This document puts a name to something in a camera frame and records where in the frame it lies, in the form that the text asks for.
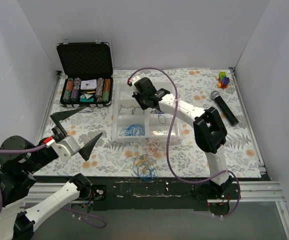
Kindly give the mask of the white compartment tray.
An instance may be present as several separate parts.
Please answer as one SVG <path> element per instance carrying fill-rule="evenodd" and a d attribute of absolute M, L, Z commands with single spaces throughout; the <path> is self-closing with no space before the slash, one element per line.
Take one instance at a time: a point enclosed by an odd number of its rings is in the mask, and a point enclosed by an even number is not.
<path fill-rule="evenodd" d="M 142 110 L 125 83 L 115 88 L 112 140 L 118 143 L 167 141 L 173 116 L 156 109 Z"/>

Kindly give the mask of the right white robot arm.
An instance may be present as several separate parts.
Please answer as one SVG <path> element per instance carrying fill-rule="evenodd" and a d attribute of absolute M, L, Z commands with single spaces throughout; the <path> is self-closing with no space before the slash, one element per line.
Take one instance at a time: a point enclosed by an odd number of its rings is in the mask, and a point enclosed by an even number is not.
<path fill-rule="evenodd" d="M 129 78 L 127 85 L 133 88 L 132 97 L 143 110 L 151 108 L 173 115 L 166 142 L 166 160 L 172 175 L 179 181 L 190 185 L 209 183 L 209 192 L 217 199 L 224 198 L 229 193 L 232 178 L 224 155 L 228 132 L 218 110 L 214 107 L 200 108 L 180 100 L 177 90 L 175 94 L 164 88 L 157 90 L 147 77 Z M 169 144 L 176 118 L 193 128 L 195 142 L 207 158 L 209 178 L 200 181 L 184 180 L 177 176 L 172 169 L 169 159 Z"/>

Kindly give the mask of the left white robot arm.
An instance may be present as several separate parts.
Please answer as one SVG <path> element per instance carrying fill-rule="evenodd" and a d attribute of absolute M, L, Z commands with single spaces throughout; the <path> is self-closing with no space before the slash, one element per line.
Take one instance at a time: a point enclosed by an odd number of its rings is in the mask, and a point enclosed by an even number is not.
<path fill-rule="evenodd" d="M 24 137 L 13 135 L 0 146 L 0 240 L 30 240 L 39 226 L 50 216 L 74 200 L 90 201 L 94 188 L 79 173 L 55 193 L 35 206 L 25 208 L 25 200 L 37 180 L 33 174 L 56 159 L 67 162 L 76 154 L 87 161 L 101 133 L 80 147 L 61 122 L 83 110 L 55 112 L 50 115 L 55 126 L 52 135 L 34 145 Z"/>

